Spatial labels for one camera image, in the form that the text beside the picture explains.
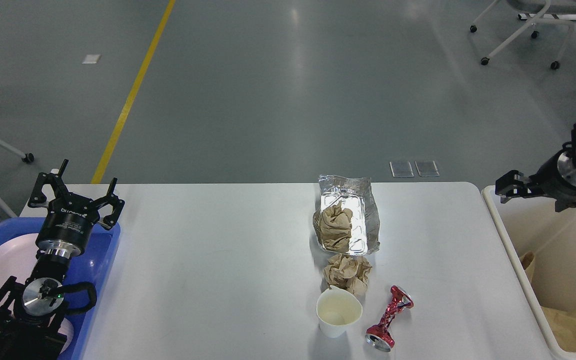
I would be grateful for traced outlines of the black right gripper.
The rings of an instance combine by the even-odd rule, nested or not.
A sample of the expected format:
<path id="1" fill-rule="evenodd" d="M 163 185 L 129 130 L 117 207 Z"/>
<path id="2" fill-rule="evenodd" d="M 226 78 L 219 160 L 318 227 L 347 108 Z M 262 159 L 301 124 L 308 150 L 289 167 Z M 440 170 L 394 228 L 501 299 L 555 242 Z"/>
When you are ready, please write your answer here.
<path id="1" fill-rule="evenodd" d="M 545 196 L 555 199 L 555 212 L 576 208 L 576 154 L 573 150 L 560 150 L 530 177 L 510 170 L 495 181 L 494 193 L 501 204 Z"/>

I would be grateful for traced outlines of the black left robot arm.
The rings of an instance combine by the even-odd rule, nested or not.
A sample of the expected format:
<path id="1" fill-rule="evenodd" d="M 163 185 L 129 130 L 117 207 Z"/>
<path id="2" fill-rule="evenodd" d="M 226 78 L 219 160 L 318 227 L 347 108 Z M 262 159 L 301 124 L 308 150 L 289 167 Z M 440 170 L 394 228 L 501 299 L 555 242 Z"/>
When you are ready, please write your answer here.
<path id="1" fill-rule="evenodd" d="M 30 193 L 28 207 L 45 208 L 46 217 L 30 275 L 25 282 L 9 276 L 0 287 L 0 360 L 57 359 L 67 341 L 59 331 L 62 321 L 89 312 L 98 301 L 94 283 L 66 284 L 66 276 L 71 260 L 84 255 L 94 226 L 112 230 L 125 202 L 115 193 L 117 178 L 97 199 L 69 191 L 63 181 L 68 162 L 57 173 L 39 173 Z"/>

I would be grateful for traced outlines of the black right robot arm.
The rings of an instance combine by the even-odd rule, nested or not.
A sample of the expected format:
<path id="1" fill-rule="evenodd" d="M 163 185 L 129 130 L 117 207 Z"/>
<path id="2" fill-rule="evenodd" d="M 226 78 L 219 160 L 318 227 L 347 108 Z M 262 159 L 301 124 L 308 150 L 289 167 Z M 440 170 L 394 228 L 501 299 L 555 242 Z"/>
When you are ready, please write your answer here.
<path id="1" fill-rule="evenodd" d="M 526 176 L 510 170 L 496 180 L 494 193 L 503 204 L 516 198 L 551 198 L 556 212 L 576 208 L 576 123 L 570 141 L 563 143 L 536 173 Z"/>

